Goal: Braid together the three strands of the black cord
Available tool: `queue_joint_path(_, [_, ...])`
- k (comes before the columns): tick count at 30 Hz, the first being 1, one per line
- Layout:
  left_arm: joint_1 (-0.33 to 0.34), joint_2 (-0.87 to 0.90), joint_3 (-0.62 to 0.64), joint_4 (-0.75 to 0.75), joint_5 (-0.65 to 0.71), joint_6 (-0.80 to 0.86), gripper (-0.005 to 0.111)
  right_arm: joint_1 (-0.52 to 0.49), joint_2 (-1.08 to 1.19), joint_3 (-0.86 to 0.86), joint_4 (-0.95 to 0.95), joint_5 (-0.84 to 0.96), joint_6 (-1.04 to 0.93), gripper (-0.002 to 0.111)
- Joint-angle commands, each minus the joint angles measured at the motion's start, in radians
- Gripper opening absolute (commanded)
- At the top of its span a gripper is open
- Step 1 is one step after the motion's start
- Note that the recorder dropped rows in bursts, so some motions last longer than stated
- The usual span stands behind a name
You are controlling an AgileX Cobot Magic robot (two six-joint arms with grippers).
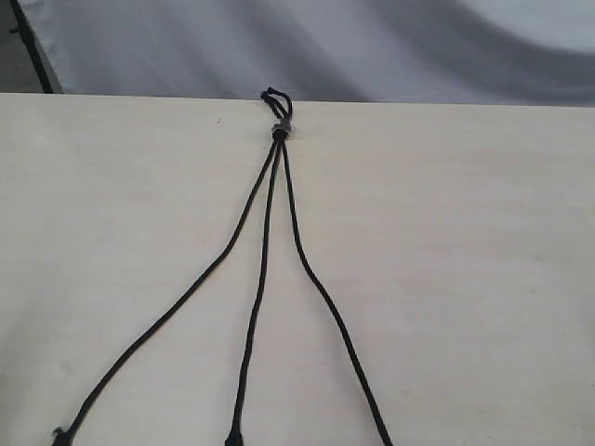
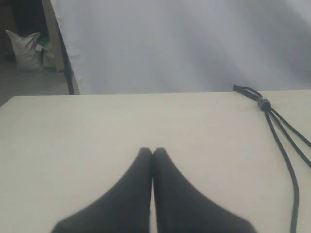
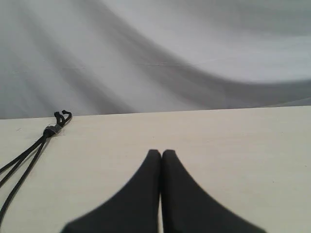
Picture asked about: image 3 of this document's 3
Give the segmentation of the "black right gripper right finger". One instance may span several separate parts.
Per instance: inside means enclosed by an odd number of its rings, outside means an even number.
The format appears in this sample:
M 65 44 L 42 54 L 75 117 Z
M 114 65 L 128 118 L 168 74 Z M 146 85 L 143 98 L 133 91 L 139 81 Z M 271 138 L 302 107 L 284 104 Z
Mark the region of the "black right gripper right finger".
M 166 233 L 262 233 L 264 229 L 226 209 L 203 190 L 174 150 L 161 160 L 161 206 Z

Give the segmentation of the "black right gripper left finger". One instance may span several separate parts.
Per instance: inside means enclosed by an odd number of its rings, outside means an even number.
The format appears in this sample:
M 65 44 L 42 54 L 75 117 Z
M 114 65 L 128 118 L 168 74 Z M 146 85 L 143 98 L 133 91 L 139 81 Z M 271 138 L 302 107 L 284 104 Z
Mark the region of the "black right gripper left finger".
M 149 150 L 143 163 L 114 196 L 68 223 L 64 233 L 158 232 L 161 154 Z

